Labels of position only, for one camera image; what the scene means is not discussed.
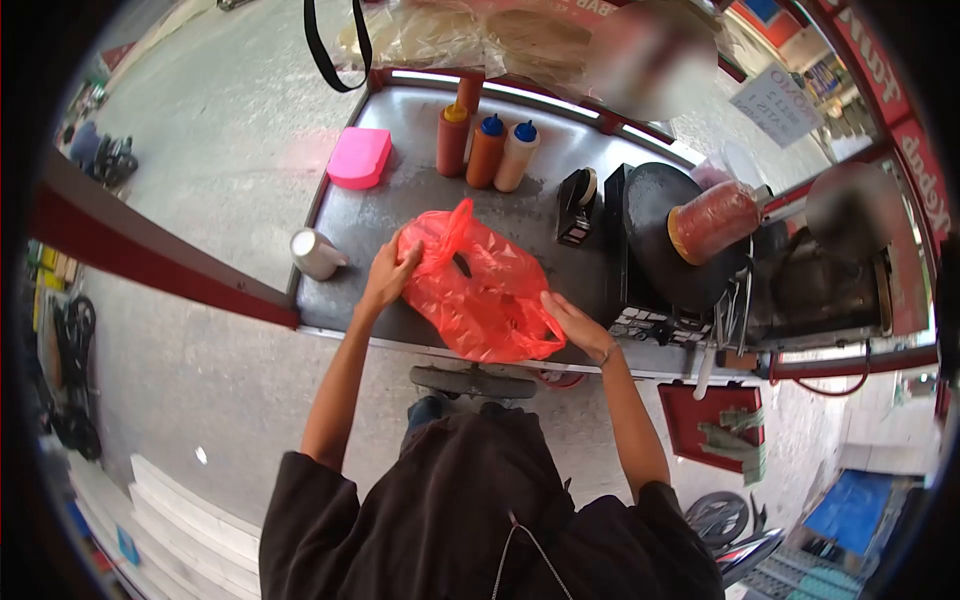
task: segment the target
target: person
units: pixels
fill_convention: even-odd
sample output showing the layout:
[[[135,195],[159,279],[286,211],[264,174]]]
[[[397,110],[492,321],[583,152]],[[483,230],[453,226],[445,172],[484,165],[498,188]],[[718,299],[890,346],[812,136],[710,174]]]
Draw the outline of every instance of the person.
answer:
[[[420,244],[396,264],[398,238],[373,260],[300,452],[280,462],[260,541],[263,600],[723,598],[620,346],[559,294],[541,300],[600,365],[633,506],[606,495],[576,511],[538,417],[494,403],[411,419],[396,463],[359,503],[341,470],[368,341],[422,254]]]
[[[86,121],[78,128],[72,125],[67,126],[63,132],[63,143],[70,144],[70,160],[80,167],[85,173],[92,176],[93,160],[97,156],[97,148],[100,147],[100,136],[97,135],[97,124]]]

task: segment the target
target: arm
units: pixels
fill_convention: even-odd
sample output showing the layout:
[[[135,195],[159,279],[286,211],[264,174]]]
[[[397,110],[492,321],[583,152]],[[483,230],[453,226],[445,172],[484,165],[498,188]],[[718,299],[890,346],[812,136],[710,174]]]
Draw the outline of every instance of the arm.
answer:
[[[616,453],[634,502],[644,484],[660,481],[669,485],[670,467],[666,463],[666,454],[636,391],[619,344],[603,327],[560,294],[543,292],[540,299],[570,341],[601,363]]]
[[[399,297],[403,285],[422,256],[423,245],[419,243],[397,265],[396,245],[399,237],[398,229],[373,259],[367,288],[353,308],[353,320],[347,328],[344,341],[330,361],[303,431],[300,452],[337,472],[344,464],[373,322],[384,308]]]

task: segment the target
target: blue bottle cap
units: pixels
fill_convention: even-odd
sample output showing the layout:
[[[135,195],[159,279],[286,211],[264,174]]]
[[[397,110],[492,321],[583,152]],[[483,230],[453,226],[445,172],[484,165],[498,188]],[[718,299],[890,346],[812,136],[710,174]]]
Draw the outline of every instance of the blue bottle cap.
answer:
[[[503,133],[503,121],[496,118],[496,113],[494,113],[492,117],[487,117],[480,123],[480,131],[496,137]]]
[[[516,126],[514,135],[516,136],[516,139],[520,140],[521,142],[532,142],[537,139],[537,128],[534,127],[533,121],[520,123]]]

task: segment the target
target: hand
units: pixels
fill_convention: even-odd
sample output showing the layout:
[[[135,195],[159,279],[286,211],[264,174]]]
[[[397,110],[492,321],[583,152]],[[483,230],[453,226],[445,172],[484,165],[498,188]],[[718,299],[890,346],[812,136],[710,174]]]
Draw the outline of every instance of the hand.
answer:
[[[396,264],[396,246],[400,240],[400,231],[394,232],[394,237],[380,247],[380,252],[373,258],[370,266],[370,275],[367,277],[367,288],[363,292],[358,306],[370,308],[379,314],[388,304],[399,297],[410,274],[414,272],[420,258],[423,256],[423,242],[418,241],[407,254],[406,259]]]
[[[614,344],[613,336],[566,298],[546,290],[540,292],[543,308],[560,323],[566,337],[595,361],[602,361]]]

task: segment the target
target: white sauce bottle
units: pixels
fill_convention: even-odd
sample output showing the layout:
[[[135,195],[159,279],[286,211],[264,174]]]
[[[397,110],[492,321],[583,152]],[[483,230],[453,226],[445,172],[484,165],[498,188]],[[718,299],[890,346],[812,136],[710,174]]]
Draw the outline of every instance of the white sauce bottle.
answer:
[[[510,128],[507,143],[503,147],[503,159],[493,177],[493,187],[501,192],[512,192],[520,185],[523,173],[540,145],[540,136],[533,121],[520,123]]]

